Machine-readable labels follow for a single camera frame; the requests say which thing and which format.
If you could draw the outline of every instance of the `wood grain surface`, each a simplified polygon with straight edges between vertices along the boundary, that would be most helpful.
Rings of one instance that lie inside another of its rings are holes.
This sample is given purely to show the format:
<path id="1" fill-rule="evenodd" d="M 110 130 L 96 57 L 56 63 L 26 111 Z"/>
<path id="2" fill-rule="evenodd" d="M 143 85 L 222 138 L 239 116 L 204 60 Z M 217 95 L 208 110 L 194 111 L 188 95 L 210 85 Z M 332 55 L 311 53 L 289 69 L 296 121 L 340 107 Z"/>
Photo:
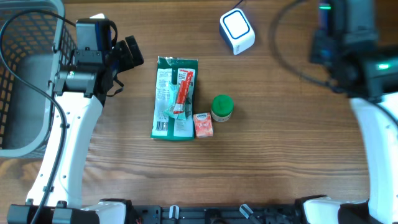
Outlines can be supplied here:
<path id="1" fill-rule="evenodd" d="M 134 35 L 145 64 L 121 73 L 124 91 L 106 101 L 95 127 L 83 178 L 83 203 L 128 198 L 134 205 L 290 203 L 308 195 L 366 199 L 368 167 L 348 100 L 284 71 L 270 56 L 267 30 L 289 1 L 244 2 L 256 43 L 234 56 L 218 32 L 220 16 L 236 1 L 67 4 L 75 21 L 99 12 Z M 377 1 L 382 44 L 396 42 L 395 1 Z M 292 11 L 278 42 L 302 71 L 327 75 L 307 63 L 317 26 L 316 1 Z M 212 138 L 156 141 L 154 113 L 158 56 L 199 59 L 195 113 L 230 95 L 232 118 L 213 123 Z M 0 159 L 0 222 L 9 205 L 23 204 L 40 160 Z"/>

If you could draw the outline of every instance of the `round container with green lid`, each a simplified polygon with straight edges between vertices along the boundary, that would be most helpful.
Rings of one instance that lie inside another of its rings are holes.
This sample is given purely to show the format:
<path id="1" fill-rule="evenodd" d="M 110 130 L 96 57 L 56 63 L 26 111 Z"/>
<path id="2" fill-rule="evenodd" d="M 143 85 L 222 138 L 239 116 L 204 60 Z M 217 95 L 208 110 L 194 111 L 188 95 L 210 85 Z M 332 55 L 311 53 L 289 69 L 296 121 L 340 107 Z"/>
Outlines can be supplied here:
<path id="1" fill-rule="evenodd" d="M 234 110 L 234 102 L 227 95 L 218 95 L 211 104 L 211 117 L 218 122 L 229 120 Z"/>

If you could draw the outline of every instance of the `red packet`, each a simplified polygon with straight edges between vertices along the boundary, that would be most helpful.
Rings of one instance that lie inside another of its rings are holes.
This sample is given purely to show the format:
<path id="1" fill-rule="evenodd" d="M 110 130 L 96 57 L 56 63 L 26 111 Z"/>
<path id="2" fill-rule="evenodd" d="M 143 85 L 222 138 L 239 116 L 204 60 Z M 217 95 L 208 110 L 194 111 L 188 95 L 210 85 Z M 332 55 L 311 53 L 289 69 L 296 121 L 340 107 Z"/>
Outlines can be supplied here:
<path id="1" fill-rule="evenodd" d="M 195 131 L 198 138 L 213 136 L 213 126 L 211 125 L 210 113 L 193 115 L 193 122 L 195 123 Z"/>
<path id="2" fill-rule="evenodd" d="M 173 114 L 180 114 L 184 112 L 185 100 L 187 99 L 187 93 L 191 84 L 192 77 L 193 72 L 188 72 L 185 80 L 181 81 L 180 90 L 178 91 L 177 100 L 175 101 Z"/>

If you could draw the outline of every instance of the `barcode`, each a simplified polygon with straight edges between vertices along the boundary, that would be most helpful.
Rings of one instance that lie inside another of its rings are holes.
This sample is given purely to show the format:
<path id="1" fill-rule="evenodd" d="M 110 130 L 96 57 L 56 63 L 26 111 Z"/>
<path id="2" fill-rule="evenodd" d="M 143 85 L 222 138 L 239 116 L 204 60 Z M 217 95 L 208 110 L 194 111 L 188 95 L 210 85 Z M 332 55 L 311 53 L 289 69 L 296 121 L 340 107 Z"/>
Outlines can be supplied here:
<path id="1" fill-rule="evenodd" d="M 156 131 L 167 131 L 169 123 L 158 121 L 156 123 Z"/>

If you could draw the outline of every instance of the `gray plastic basket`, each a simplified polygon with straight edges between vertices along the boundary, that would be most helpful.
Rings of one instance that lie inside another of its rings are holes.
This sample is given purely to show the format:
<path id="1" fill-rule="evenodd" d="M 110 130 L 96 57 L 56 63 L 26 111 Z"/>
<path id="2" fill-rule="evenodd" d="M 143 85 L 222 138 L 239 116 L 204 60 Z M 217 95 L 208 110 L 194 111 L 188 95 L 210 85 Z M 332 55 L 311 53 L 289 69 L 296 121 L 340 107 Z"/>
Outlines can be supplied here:
<path id="1" fill-rule="evenodd" d="M 61 0 L 0 1 L 0 26 L 26 9 L 65 16 Z M 25 14 L 11 22 L 4 34 L 2 48 L 13 72 L 52 95 L 54 76 L 75 48 L 64 22 L 49 15 Z M 52 115 L 49 100 L 17 81 L 0 63 L 0 157 L 43 157 Z"/>

